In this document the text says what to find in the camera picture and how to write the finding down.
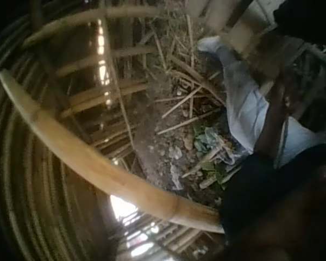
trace dark sleeve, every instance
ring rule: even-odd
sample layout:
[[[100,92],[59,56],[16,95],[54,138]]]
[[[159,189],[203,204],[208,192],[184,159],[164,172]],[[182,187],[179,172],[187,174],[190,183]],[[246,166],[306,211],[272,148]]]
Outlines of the dark sleeve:
[[[279,170],[264,155],[249,156],[223,196],[220,217],[228,240],[307,182],[322,165],[326,165],[326,144],[303,151]]]
[[[242,168],[228,182],[220,208],[221,223],[228,241],[262,213],[272,183],[273,160],[261,153],[246,158]]]

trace dry twig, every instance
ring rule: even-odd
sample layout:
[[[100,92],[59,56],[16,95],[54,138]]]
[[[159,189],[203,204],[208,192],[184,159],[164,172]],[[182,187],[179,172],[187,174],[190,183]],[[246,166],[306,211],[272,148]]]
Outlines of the dry twig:
[[[185,125],[188,125],[188,124],[190,124],[190,123],[192,123],[192,122],[195,122],[195,121],[197,121],[197,120],[200,120],[200,119],[203,119],[203,118],[205,118],[205,117],[208,117],[208,116],[210,116],[211,114],[213,114],[213,113],[215,113],[215,112],[217,112],[217,111],[219,111],[219,110],[220,110],[220,108],[217,108],[217,109],[212,110],[212,111],[210,111],[210,112],[208,112],[208,113],[205,113],[205,114],[203,114],[203,115],[201,115],[201,116],[197,116],[197,117],[191,118],[191,119],[189,119],[188,121],[184,121],[184,122],[182,122],[182,123],[180,123],[180,124],[177,124],[177,125],[175,125],[175,126],[173,126],[173,127],[170,127],[170,128],[164,129],[164,130],[161,130],[160,132],[157,132],[157,135],[161,135],[161,134],[163,134],[163,133],[166,133],[166,132],[172,131],[172,130],[174,130],[174,129],[180,128],[180,127],[185,126]]]
[[[169,111],[163,114],[162,119],[164,119],[166,116],[168,116],[171,112],[173,112],[177,107],[182,105],[184,102],[186,102],[189,98],[193,97],[194,94],[196,94],[198,91],[200,91],[202,86],[199,86],[195,90],[193,90],[190,94],[188,94],[185,98],[183,98],[182,101],[178,102],[175,106],[173,106]]]

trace green leaf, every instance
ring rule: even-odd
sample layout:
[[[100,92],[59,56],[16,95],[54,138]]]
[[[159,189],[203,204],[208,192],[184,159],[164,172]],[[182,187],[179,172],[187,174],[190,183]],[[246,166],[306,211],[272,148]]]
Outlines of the green leaf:
[[[211,178],[211,177],[215,176],[215,174],[216,174],[216,171],[209,171],[206,174],[206,178]]]
[[[193,125],[195,136],[201,135],[204,131],[201,125]]]
[[[213,147],[213,145],[217,142],[217,134],[215,133],[215,130],[211,127],[206,127],[204,132],[206,142],[210,147]]]
[[[222,185],[223,175],[221,173],[219,173],[218,171],[216,171],[215,176],[216,176],[217,183]]]
[[[199,140],[195,140],[194,145],[197,151],[204,152],[204,153],[208,151],[206,147]]]
[[[212,162],[204,162],[204,163],[201,163],[200,166],[201,166],[202,170],[215,171],[215,166]]]

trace leaf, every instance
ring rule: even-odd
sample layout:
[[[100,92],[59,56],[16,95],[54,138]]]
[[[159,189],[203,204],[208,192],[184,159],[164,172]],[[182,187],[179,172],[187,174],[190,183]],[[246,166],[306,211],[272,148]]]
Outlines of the leaf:
[[[206,127],[204,133],[207,143],[212,147],[217,142],[215,130],[211,127]]]
[[[202,168],[202,170],[205,170],[205,171],[215,171],[215,166],[212,162],[201,163],[200,167]]]
[[[193,125],[193,131],[195,133],[195,136],[199,136],[203,133],[203,128],[201,125]]]
[[[199,140],[196,140],[194,142],[194,145],[197,151],[204,152],[204,153],[207,151],[206,147]]]
[[[215,174],[216,174],[216,171],[209,171],[206,174],[206,178],[207,179],[212,178],[213,176],[215,176]]]
[[[201,135],[197,136],[196,140],[199,140],[200,142],[202,142],[204,144],[208,144],[208,140],[206,139],[205,134],[201,134]]]
[[[216,176],[217,183],[222,185],[223,175],[221,173],[219,173],[218,171],[216,171],[215,176]]]

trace bamboo stick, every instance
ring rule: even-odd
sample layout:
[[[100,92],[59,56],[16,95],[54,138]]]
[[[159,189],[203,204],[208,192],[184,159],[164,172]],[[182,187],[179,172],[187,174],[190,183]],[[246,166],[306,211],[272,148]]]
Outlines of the bamboo stick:
[[[116,49],[116,50],[112,50],[111,52],[114,58],[123,58],[123,57],[134,56],[134,55],[154,53],[156,52],[156,48],[152,46],[136,46],[136,47],[127,47],[123,49]],[[76,71],[79,71],[81,69],[93,65],[97,65],[98,62],[102,60],[104,60],[104,55],[95,54],[95,55],[88,56],[86,58],[64,65],[63,67],[57,70],[56,76],[59,78],[64,77],[66,75],[69,75],[70,73],[74,73]]]
[[[178,66],[180,66],[181,68],[183,68],[186,72],[188,72],[193,78],[195,78],[197,81],[200,82],[200,84],[208,91],[210,92],[212,95],[214,95],[214,97],[221,102],[224,106],[225,106],[225,101],[223,100],[223,98],[219,95],[218,91],[216,90],[216,88],[214,86],[212,86],[212,84],[210,84],[208,81],[206,81],[203,76],[201,76],[195,69],[189,67],[187,64],[185,64],[183,61],[180,61],[179,59],[177,59],[174,56],[171,56],[171,60]]]
[[[186,15],[187,19],[187,27],[189,31],[189,38],[190,38],[190,46],[191,46],[191,67],[192,69],[195,68],[195,52],[194,52],[194,46],[193,46],[193,31],[192,31],[192,22],[189,15]],[[193,96],[190,99],[190,113],[189,113],[190,119],[193,117]]]
[[[212,111],[210,111],[210,112],[208,112],[208,113],[205,113],[205,114],[203,114],[203,115],[201,115],[201,116],[197,116],[197,117],[191,118],[191,119],[189,119],[189,120],[187,120],[187,121],[184,121],[184,122],[182,122],[182,123],[179,123],[179,124],[177,124],[177,125],[175,125],[175,126],[173,126],[173,127],[170,127],[170,128],[164,129],[164,130],[161,130],[160,132],[157,132],[157,135],[161,135],[161,134],[163,134],[163,133],[166,133],[166,132],[172,131],[172,130],[174,130],[174,129],[180,128],[180,127],[185,126],[185,125],[188,125],[188,124],[190,124],[190,123],[192,123],[192,122],[195,122],[195,121],[198,121],[198,120],[203,119],[203,118],[205,118],[205,117],[208,117],[208,116],[210,116],[211,114],[213,114],[213,113],[215,113],[215,112],[217,112],[217,111],[219,111],[219,110],[220,110],[220,108],[215,109],[215,110],[212,110]]]
[[[130,128],[131,129],[134,129],[134,128],[136,128],[136,125],[131,125]],[[121,135],[123,133],[126,133],[126,131],[127,130],[124,128],[124,129],[117,130],[117,131],[115,131],[113,133],[110,133],[110,134],[105,133],[103,138],[100,138],[99,140],[93,142],[91,144],[91,146],[93,146],[93,147],[94,146],[98,146],[98,145],[104,143],[106,140],[109,140],[110,141],[113,138],[115,138],[115,137],[117,137],[117,136],[119,136],[119,135]]]
[[[184,235],[182,235],[175,243],[171,242],[167,247],[171,249],[172,251],[176,251],[180,247],[184,246],[188,241],[190,241],[192,238],[196,237],[200,233],[197,229],[190,229]],[[157,253],[149,256],[148,258],[145,258],[144,261],[159,261],[164,259],[168,256],[168,253],[166,251],[158,251]]]
[[[151,26],[151,30],[153,31],[153,36],[154,36],[154,40],[156,42],[157,50],[158,50],[158,53],[159,53],[159,58],[161,59],[161,63],[162,63],[162,66],[163,66],[164,70],[166,71],[167,70],[167,64],[165,62],[165,58],[164,58],[164,55],[163,55],[161,43],[160,43],[160,41],[158,39],[157,33],[156,33],[155,29],[153,28],[153,26]]]
[[[133,94],[135,92],[139,92],[139,91],[144,91],[147,89],[147,84],[139,84],[139,85],[136,85],[136,86],[132,86],[130,88],[126,88],[126,89],[123,89],[122,90],[122,95],[125,96],[125,95],[129,95],[129,94]],[[119,95],[118,93],[114,93],[112,94],[112,100],[115,100],[117,98],[119,98]],[[87,110],[87,109],[90,109],[90,108],[93,108],[95,106],[98,106],[100,104],[103,104],[106,102],[106,97],[104,95],[100,95],[98,97],[95,97],[93,99],[90,99],[90,100],[87,100],[85,102],[82,102],[82,103],[79,103],[77,105],[74,105],[64,111],[61,112],[60,114],[60,117],[63,119],[63,118],[66,118],[66,117],[69,117],[71,115],[74,115],[76,113],[79,113],[81,111],[84,111],[84,110]]]
[[[111,46],[110,46],[110,40],[109,40],[109,30],[108,30],[108,24],[107,24],[106,20],[103,20],[102,26],[103,26],[103,36],[104,36],[104,54],[105,54],[105,57],[106,57],[106,63],[108,65],[109,75],[110,75],[110,77],[111,77],[111,79],[112,79],[112,81],[114,83],[115,88],[116,88],[118,100],[119,100],[120,106],[121,106],[121,112],[123,114],[123,118],[124,118],[124,121],[125,121],[126,126],[127,126],[127,131],[128,131],[130,144],[134,149],[133,135],[131,134],[131,129],[130,129],[130,124],[129,124],[126,108],[124,106],[121,89],[120,89],[120,86],[118,84],[118,74],[117,74],[117,71],[115,69],[114,60],[113,60],[113,57],[112,57],[112,54],[111,54]]]
[[[194,98],[207,98],[210,97],[209,95],[194,95]],[[172,98],[163,98],[163,99],[157,99],[155,102],[171,102],[171,101],[176,101],[176,100],[182,100],[186,98],[186,96],[178,96],[178,97],[172,97]]]
[[[202,86],[199,86],[198,88],[194,89],[190,94],[188,94],[185,98],[182,99],[182,101],[178,102],[176,105],[174,105],[169,111],[163,114],[162,119],[164,119],[166,116],[168,116],[171,112],[173,112],[177,107],[182,105],[184,102],[186,102],[189,98],[192,98],[194,94],[199,92],[201,90]]]
[[[142,84],[146,82],[145,79],[121,79],[119,80],[120,88],[121,89],[126,89],[130,88],[131,86],[135,86],[138,84]],[[111,91],[114,89],[113,84],[109,84],[107,86],[102,86],[102,87],[95,87],[95,88],[90,88],[85,91],[79,92],[69,98],[70,105],[76,105],[82,102],[85,102],[87,100],[90,100],[92,98],[96,98],[100,95],[104,95],[105,92]]]
[[[155,17],[159,14],[159,9],[154,7],[140,7],[140,6],[121,6],[121,7],[106,7],[92,9],[78,14],[63,17],[54,20],[44,25],[41,30],[26,38],[23,42],[22,48],[27,48],[36,44],[37,42],[46,39],[54,34],[57,34],[65,29],[70,29],[75,26],[95,22],[100,18],[106,16],[107,18],[118,17]]]
[[[191,174],[196,173],[200,168],[202,167],[203,163],[209,162],[221,149],[222,149],[221,144],[217,144],[215,148],[213,148],[208,154],[206,154],[200,162],[196,166],[194,166],[189,172],[183,174],[183,178],[188,177]]]
[[[57,157],[95,187],[160,219],[206,231],[222,231],[217,211],[153,187],[113,166],[42,110],[6,70],[0,72],[0,80],[32,131]]]

